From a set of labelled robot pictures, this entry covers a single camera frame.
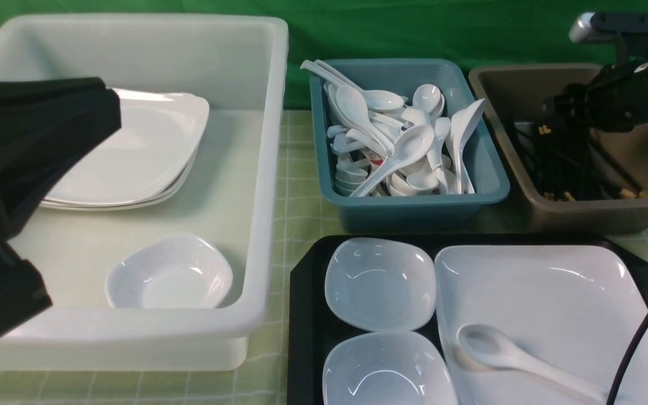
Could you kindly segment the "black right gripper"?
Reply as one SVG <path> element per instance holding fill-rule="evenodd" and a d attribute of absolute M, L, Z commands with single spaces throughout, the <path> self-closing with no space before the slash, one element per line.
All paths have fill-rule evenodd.
<path fill-rule="evenodd" d="M 628 132 L 648 124 L 648 62 L 605 66 L 587 84 L 570 84 L 543 103 L 543 113 L 568 125 Z"/>

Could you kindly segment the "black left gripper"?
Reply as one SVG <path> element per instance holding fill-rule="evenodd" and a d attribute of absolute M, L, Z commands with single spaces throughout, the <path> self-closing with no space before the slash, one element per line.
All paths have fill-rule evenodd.
<path fill-rule="evenodd" d="M 10 240 L 121 126 L 119 97 L 98 77 L 0 82 L 0 338 L 52 307 L 43 276 Z"/>

